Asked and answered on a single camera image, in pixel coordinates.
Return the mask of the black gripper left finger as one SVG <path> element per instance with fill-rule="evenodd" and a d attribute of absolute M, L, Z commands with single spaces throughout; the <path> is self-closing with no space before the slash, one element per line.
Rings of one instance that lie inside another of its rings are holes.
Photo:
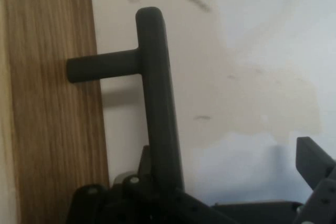
<path fill-rule="evenodd" d="M 150 148 L 142 150 L 137 174 L 106 189 L 88 185 L 76 190 L 67 223 L 235 223 L 187 193 L 158 190 L 150 171 Z"/>

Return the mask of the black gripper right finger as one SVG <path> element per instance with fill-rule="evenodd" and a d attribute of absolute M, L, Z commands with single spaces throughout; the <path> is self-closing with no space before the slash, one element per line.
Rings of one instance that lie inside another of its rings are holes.
<path fill-rule="evenodd" d="M 296 168 L 312 194 L 294 223 L 335 223 L 335 160 L 310 137 L 299 137 Z"/>

